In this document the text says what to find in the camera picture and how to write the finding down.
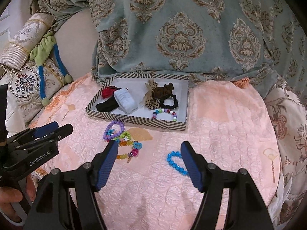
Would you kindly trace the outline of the person's left hand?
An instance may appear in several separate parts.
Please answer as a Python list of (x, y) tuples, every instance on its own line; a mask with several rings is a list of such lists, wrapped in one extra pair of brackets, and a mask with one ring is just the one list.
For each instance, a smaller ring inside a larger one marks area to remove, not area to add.
[[(36, 189), (31, 176), (26, 178), (26, 193), (31, 202), (36, 197)], [(12, 203), (20, 202), (23, 199), (22, 193), (11, 187), (1, 187), (1, 211), (12, 221), (20, 222), (21, 218), (12, 207)]]

